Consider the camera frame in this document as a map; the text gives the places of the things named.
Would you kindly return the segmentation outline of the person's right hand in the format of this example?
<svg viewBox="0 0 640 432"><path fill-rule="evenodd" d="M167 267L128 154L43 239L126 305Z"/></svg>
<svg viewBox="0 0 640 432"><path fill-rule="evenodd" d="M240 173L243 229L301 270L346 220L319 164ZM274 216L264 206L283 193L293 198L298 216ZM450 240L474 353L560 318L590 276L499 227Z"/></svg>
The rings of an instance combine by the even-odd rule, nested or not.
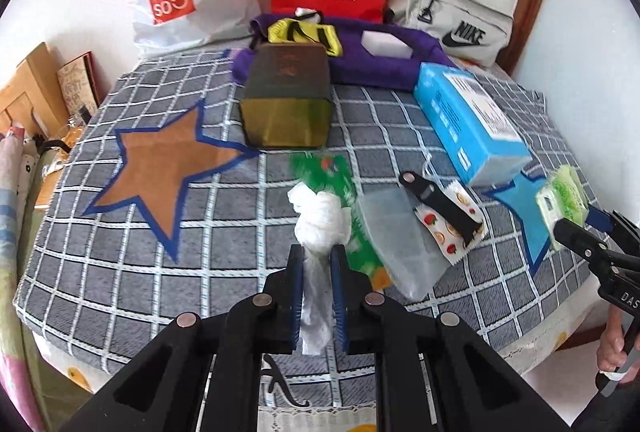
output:
<svg viewBox="0 0 640 432"><path fill-rule="evenodd" d="M623 334L622 317L613 311L608 315L608 323L600 337L597 350L597 365L601 371L613 372L622 368L628 360L624 352L625 339Z"/></svg>

